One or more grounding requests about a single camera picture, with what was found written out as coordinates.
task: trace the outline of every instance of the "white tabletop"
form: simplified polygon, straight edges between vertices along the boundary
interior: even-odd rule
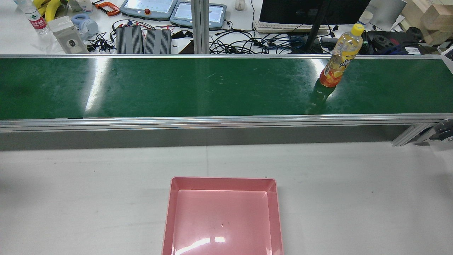
[[[111,0],[111,3],[121,6],[123,0]],[[211,3],[219,3],[227,5],[226,20],[233,22],[235,29],[250,30],[252,28],[253,21],[253,9],[251,6],[251,0],[246,1],[246,9],[244,11],[237,11],[234,8],[235,0],[211,0]],[[260,18],[262,0],[253,0],[253,6],[255,8],[255,19]],[[20,9],[12,0],[0,1],[0,22],[3,25],[1,30],[2,47],[0,47],[0,54],[64,54],[61,46],[59,46],[53,35],[38,35],[27,21],[26,17],[22,14]],[[75,14],[71,8],[69,8],[68,16],[72,17]],[[104,12],[100,10],[94,10],[90,16],[91,19],[95,20],[99,25],[99,33],[107,32],[106,38],[109,38],[109,33],[112,32],[112,24],[115,21],[123,19],[138,20],[145,22],[151,26],[162,26],[171,25],[169,21],[154,21],[154,20],[143,20],[138,18],[131,18],[124,15],[117,15],[108,17]],[[340,36],[343,32],[350,30],[352,26],[340,26],[340,30],[336,31],[335,34]],[[223,25],[224,29],[228,29],[229,26],[225,22]],[[186,30],[182,28],[174,28],[174,32],[180,30]],[[216,34],[220,31],[211,31],[210,35],[213,39],[217,38]],[[255,33],[257,38],[266,36],[265,34]],[[248,39],[245,35],[240,33],[232,33],[222,37],[222,42],[226,44],[233,43],[239,40]],[[172,53],[179,53],[187,44],[190,42],[190,38],[173,39]],[[257,47],[252,48],[256,52],[260,52],[261,49]]]
[[[173,176],[277,181],[286,255],[450,255],[452,146],[0,152],[3,255],[159,255]]]

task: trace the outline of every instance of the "tablet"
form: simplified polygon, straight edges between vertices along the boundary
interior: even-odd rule
[[[209,30],[219,30],[223,26],[227,6],[221,4],[209,4]],[[192,7],[190,1],[178,0],[170,17],[174,25],[192,28]]]
[[[120,7],[126,16],[165,21],[170,16],[177,0],[125,0]]]

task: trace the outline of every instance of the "cup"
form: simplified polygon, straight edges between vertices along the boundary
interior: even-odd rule
[[[88,15],[93,13],[93,5],[90,0],[76,0],[82,11]]]
[[[373,14],[366,10],[363,12],[358,23],[366,27],[366,25],[368,25],[372,19],[373,19]]]

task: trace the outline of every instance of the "blue headphones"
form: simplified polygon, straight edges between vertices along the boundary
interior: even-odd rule
[[[94,20],[90,19],[90,16],[88,16],[88,14],[82,13],[74,15],[71,21],[76,27],[79,28],[82,40],[94,36],[97,33],[97,23]]]

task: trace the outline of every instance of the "keyboard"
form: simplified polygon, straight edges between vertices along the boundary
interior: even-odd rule
[[[254,20],[253,26],[258,33],[262,34],[310,32],[312,27],[311,25],[267,23],[259,20]],[[321,25],[319,30],[329,30],[329,27]]]

